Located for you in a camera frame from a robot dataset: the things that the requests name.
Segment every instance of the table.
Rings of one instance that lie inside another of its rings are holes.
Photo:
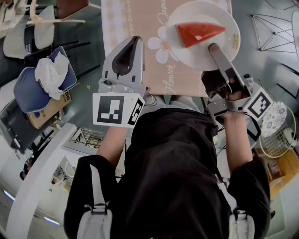
[[[24,154],[30,144],[52,122],[50,119],[40,129],[34,128],[14,99],[0,113],[0,132],[11,148]]]
[[[158,95],[206,97],[201,71],[192,69],[171,52],[166,24],[171,13],[190,0],[102,0],[105,55],[125,39],[139,35],[145,45],[143,82]],[[232,13],[230,0],[209,0]]]

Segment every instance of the white backpack strap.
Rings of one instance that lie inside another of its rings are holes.
[[[228,202],[228,205],[230,206],[232,213],[234,213],[234,210],[237,208],[237,201],[232,195],[228,193],[228,190],[224,183],[218,183],[218,187],[220,188],[226,201]]]
[[[93,165],[90,165],[90,169],[92,170],[93,181],[93,203],[94,205],[105,204],[99,172]]]
[[[93,165],[90,165],[90,169],[94,206],[86,205],[90,211],[87,211],[81,218],[77,239],[110,239],[112,212],[105,203],[98,170]]]
[[[219,189],[222,191],[232,215],[229,217],[229,237],[228,239],[253,239],[255,233],[254,221],[246,211],[238,209],[236,199],[229,194],[224,183],[217,182]]]

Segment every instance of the cake slice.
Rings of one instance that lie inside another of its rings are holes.
[[[194,46],[226,31],[226,28],[208,22],[181,23],[177,24],[176,27],[185,48]]]

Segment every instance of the hand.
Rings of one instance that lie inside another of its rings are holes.
[[[235,79],[231,78],[229,80],[229,83],[230,84],[233,84],[235,83]],[[227,100],[229,101],[235,101],[235,100],[239,100],[239,99],[242,99],[243,98],[243,93],[242,91],[237,91],[233,94],[229,94],[227,95]],[[243,116],[243,112],[233,112],[233,111],[228,111],[227,113],[225,113],[222,117],[224,119],[231,119],[233,117],[239,117],[239,116]]]

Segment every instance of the white cloth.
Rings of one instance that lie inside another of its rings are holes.
[[[59,89],[63,83],[69,66],[69,60],[60,52],[54,62],[49,58],[42,58],[38,61],[35,77],[41,83],[43,90],[51,98],[59,100],[63,91]]]

